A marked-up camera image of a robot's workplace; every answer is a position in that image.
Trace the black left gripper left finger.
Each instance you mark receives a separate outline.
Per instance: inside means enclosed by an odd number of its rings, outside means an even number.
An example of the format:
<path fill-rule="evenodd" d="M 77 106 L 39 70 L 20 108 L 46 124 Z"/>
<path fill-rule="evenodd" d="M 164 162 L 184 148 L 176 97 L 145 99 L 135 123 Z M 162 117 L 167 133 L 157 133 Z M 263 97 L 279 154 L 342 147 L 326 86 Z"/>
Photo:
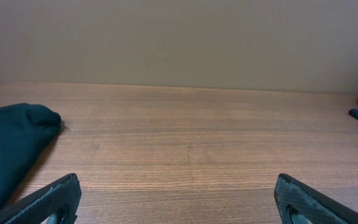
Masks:
<path fill-rule="evenodd" d="M 80 200 L 77 175 L 67 174 L 0 210 L 0 224 L 74 224 Z"/>

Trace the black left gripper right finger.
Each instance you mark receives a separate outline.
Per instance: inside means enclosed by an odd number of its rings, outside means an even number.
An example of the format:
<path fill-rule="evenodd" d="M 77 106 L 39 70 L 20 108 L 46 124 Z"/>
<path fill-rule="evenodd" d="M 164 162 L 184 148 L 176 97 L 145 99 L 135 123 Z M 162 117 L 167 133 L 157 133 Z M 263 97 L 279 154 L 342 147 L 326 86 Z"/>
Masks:
<path fill-rule="evenodd" d="M 290 175 L 280 174 L 274 198 L 283 224 L 358 224 L 358 213 Z"/>

